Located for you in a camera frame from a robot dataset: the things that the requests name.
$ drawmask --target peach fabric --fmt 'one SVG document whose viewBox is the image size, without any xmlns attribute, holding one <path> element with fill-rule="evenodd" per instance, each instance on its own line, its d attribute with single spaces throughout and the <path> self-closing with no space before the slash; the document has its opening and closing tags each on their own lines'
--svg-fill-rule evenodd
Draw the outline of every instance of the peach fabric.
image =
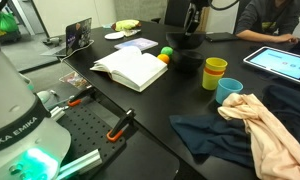
<svg viewBox="0 0 300 180">
<path fill-rule="evenodd" d="M 232 93 L 218 112 L 226 120 L 243 119 L 258 178 L 300 180 L 300 144 L 255 95 Z"/>
</svg>

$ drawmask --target green light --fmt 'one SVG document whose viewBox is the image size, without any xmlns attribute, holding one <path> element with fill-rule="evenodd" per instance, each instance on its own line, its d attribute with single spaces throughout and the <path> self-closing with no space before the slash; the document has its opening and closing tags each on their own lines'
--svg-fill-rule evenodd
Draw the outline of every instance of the green light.
<svg viewBox="0 0 300 180">
<path fill-rule="evenodd" d="M 23 162 L 31 164 L 31 169 L 28 169 L 33 175 L 31 179 L 48 180 L 53 178 L 58 170 L 58 162 L 38 148 L 26 151 Z"/>
<path fill-rule="evenodd" d="M 27 172 L 22 173 L 20 178 L 22 180 L 32 180 L 32 174 L 30 171 L 27 171 Z"/>
</svg>

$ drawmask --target open book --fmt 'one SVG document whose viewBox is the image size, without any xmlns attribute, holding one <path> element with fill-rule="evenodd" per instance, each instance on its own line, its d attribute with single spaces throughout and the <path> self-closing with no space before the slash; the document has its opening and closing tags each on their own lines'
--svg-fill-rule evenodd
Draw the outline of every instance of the open book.
<svg viewBox="0 0 300 180">
<path fill-rule="evenodd" d="M 98 61 L 90 68 L 108 72 L 113 81 L 141 92 L 168 70 L 167 64 L 135 46 L 124 47 Z"/>
</svg>

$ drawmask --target person's hand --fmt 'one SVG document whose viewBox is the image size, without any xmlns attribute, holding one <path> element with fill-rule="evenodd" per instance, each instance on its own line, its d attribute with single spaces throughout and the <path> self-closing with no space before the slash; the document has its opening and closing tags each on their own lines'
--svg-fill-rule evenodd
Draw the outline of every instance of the person's hand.
<svg viewBox="0 0 300 180">
<path fill-rule="evenodd" d="M 298 43 L 298 38 L 292 36 L 291 34 L 283 34 L 280 36 L 274 36 L 275 43 L 283 43 L 283 42 L 290 42 L 290 43 Z"/>
<path fill-rule="evenodd" d="M 293 37 L 292 39 L 289 40 L 289 42 L 292 44 L 297 44 L 299 42 L 299 38 Z"/>
</svg>

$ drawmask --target tablet screen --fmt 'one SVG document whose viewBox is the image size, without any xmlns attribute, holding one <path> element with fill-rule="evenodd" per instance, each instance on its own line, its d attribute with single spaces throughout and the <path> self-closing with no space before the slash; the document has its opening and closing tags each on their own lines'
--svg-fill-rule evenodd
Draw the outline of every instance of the tablet screen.
<svg viewBox="0 0 300 180">
<path fill-rule="evenodd" d="M 245 61 L 261 66 L 267 71 L 300 80 L 300 56 L 298 55 L 264 47 Z"/>
</svg>

